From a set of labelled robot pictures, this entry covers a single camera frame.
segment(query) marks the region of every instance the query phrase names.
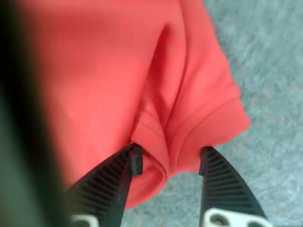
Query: red shirt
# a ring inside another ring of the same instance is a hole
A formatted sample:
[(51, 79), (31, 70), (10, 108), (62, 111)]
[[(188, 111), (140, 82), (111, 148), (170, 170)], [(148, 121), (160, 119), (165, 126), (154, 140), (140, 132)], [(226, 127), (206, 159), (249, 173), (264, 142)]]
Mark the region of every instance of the red shirt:
[(127, 208), (249, 126), (201, 0), (20, 0), (66, 187), (130, 140)]

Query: white plastic part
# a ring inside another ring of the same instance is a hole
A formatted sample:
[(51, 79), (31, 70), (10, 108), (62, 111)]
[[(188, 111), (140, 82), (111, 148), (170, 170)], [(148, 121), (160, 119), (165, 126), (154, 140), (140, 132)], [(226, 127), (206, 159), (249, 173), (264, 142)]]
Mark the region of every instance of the white plastic part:
[(273, 227), (265, 218), (210, 208), (204, 213), (201, 227)]
[(89, 227), (100, 227), (98, 219), (90, 214), (72, 215), (71, 221), (72, 222), (85, 221), (88, 223)]

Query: gray carpet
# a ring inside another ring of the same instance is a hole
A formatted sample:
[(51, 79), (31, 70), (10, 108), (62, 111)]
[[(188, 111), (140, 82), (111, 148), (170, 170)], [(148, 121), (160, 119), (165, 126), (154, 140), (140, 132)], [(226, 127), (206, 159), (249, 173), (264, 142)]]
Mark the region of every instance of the gray carpet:
[[(303, 226), (303, 0), (206, 0), (251, 128), (217, 147), (276, 226)], [(201, 178), (180, 174), (123, 227), (197, 227)]]

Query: stitched seam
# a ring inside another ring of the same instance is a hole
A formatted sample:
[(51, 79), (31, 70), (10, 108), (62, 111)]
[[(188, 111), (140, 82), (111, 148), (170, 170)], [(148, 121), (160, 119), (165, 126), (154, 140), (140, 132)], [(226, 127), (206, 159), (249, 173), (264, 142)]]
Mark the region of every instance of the stitched seam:
[(185, 144), (185, 142), (187, 141), (187, 139), (188, 139), (188, 137), (193, 133), (193, 131), (195, 131), (195, 129), (197, 128), (197, 127), (199, 127), (200, 126), (200, 124), (202, 124), (204, 121), (206, 121), (207, 120), (207, 118), (208, 117), (210, 117), (213, 113), (215, 113), (218, 109), (220, 109), (221, 107), (223, 107), (223, 106), (225, 106), (225, 105), (228, 105), (228, 103), (230, 103), (230, 102), (232, 102), (232, 101), (234, 101), (234, 100), (237, 100), (238, 98), (237, 97), (235, 97), (235, 98), (231, 98), (231, 99), (229, 99), (228, 101), (226, 101), (223, 105), (220, 105), (219, 107), (217, 107), (214, 111), (212, 111), (210, 114), (208, 114), (205, 118), (203, 118), (189, 133), (188, 133), (188, 135), (184, 138), (184, 140), (183, 140), (183, 143), (182, 143), (182, 146), (181, 146), (181, 148), (180, 148), (180, 150), (179, 150), (179, 155), (178, 155), (178, 157), (180, 157), (180, 153), (181, 153), (181, 151), (182, 151), (182, 149), (183, 149), (183, 147), (184, 147), (184, 144)]

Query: black plastic tool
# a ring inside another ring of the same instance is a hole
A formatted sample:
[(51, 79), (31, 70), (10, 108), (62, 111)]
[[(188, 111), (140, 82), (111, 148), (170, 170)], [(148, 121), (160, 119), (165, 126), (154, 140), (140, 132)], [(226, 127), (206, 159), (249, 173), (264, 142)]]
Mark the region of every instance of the black plastic tool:
[(201, 150), (203, 176), (200, 224), (205, 211), (219, 208), (266, 218), (257, 199), (232, 165), (213, 147)]
[(121, 149), (67, 190), (71, 213), (93, 215), (103, 227), (120, 226), (132, 177), (142, 171), (142, 148), (132, 144)]

